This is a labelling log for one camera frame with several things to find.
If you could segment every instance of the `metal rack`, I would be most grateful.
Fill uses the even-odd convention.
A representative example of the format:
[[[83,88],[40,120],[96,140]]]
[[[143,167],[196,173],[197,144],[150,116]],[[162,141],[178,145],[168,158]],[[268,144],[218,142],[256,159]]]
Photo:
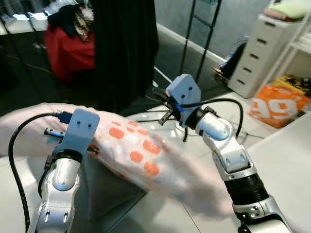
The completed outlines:
[[[196,3],[197,3],[197,0],[193,0],[193,2],[192,2],[190,18],[189,18],[189,23],[188,23],[187,33],[186,33],[186,42],[185,42],[185,46],[184,46],[184,50],[183,50],[183,55],[182,55],[182,58],[181,58],[179,75],[183,73],[185,57],[186,57],[187,48],[188,48],[188,39],[189,39],[189,36],[190,36],[191,27],[192,27],[192,20],[193,20],[193,18],[195,18],[196,20],[198,20],[199,22],[201,22],[205,26],[209,27],[209,32],[208,32],[206,43],[205,43],[205,46],[204,46],[204,52],[203,52],[203,55],[202,55],[202,58],[201,58],[201,61],[200,61],[200,65],[199,65],[197,74],[196,74],[196,76],[194,78],[196,82],[198,82],[199,76],[200,76],[201,71],[202,71],[204,59],[205,59],[205,56],[206,56],[206,52],[207,52],[207,50],[209,48],[210,40],[211,40],[212,35],[213,35],[214,27],[215,27],[215,24],[216,24],[216,20],[217,20],[217,17],[218,17],[218,13],[219,13],[219,10],[220,10],[220,6],[221,6],[221,3],[222,3],[222,0],[216,0],[216,2],[217,2],[216,3],[217,5],[216,5],[215,13],[214,13],[214,16],[213,16],[213,20],[212,20],[211,23],[205,21],[204,19],[200,18],[198,15],[195,14],[194,10],[195,10],[195,6],[196,6]]]

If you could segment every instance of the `red cloth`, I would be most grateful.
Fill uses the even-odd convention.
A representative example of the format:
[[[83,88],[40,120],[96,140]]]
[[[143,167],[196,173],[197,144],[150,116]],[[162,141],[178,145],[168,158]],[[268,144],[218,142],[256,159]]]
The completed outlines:
[[[52,31],[49,25],[44,43],[53,72],[67,84],[74,83],[73,72],[95,68],[94,34],[89,42],[82,42],[78,36],[67,36],[61,28]]]

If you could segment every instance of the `black curtain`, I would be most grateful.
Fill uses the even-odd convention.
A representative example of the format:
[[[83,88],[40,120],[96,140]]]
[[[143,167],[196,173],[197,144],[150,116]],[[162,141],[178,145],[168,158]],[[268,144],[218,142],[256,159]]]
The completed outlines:
[[[102,110],[118,113],[152,85],[158,48],[153,0],[91,0],[94,87]]]

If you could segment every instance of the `green towel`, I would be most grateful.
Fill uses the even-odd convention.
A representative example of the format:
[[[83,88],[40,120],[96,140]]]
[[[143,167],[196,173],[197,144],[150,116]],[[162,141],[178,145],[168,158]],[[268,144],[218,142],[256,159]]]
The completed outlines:
[[[302,18],[309,11],[307,7],[295,3],[279,3],[269,6],[269,9],[279,11],[291,19]]]

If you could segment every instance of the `orange bag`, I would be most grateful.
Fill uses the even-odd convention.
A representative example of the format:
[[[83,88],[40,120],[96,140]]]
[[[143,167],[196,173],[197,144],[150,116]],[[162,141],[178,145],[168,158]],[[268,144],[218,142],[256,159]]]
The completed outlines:
[[[281,128],[295,118],[309,99],[288,88],[264,86],[253,102],[250,116]]]

